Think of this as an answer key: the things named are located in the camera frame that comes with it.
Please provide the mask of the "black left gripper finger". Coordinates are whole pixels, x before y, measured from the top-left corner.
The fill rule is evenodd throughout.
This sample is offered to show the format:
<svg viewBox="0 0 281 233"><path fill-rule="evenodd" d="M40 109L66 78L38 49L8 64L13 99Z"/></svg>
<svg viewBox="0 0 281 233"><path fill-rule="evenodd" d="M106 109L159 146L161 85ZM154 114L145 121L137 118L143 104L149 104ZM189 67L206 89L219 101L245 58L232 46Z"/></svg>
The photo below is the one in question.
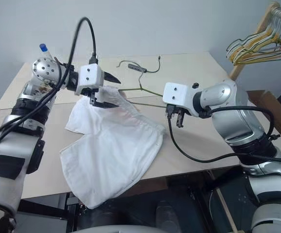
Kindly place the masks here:
<svg viewBox="0 0 281 233"><path fill-rule="evenodd" d="M91 105L98 108L117 108L118 105L115 105L110 102L98 102L96 98L91 99Z"/></svg>
<svg viewBox="0 0 281 233"><path fill-rule="evenodd" d="M113 76L112 74L104 71L104 80L111 82L111 83L119 83L121 84L120 80Z"/></svg>

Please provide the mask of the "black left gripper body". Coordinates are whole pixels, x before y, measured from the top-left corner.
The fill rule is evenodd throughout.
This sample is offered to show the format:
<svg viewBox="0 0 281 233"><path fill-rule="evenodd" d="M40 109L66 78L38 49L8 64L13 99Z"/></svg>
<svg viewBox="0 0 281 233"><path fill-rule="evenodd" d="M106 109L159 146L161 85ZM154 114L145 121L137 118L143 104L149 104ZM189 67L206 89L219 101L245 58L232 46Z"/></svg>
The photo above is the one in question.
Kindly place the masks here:
<svg viewBox="0 0 281 233"><path fill-rule="evenodd" d="M81 91L81 94L83 96L86 96L89 98L89 104L95 104L96 103L96 98L95 94L99 92L99 88L84 88Z"/></svg>

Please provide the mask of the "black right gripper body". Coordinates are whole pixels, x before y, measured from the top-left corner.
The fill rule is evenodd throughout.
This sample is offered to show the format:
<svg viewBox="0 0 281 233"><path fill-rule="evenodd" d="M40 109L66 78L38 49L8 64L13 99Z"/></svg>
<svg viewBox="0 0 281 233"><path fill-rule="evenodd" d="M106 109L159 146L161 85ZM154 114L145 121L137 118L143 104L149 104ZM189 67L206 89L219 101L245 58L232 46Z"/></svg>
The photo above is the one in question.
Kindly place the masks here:
<svg viewBox="0 0 281 233"><path fill-rule="evenodd" d="M175 105L167 104L166 105L166 117L172 118L174 114L177 114L180 119L184 118L185 110L181 107L177 107Z"/></svg>

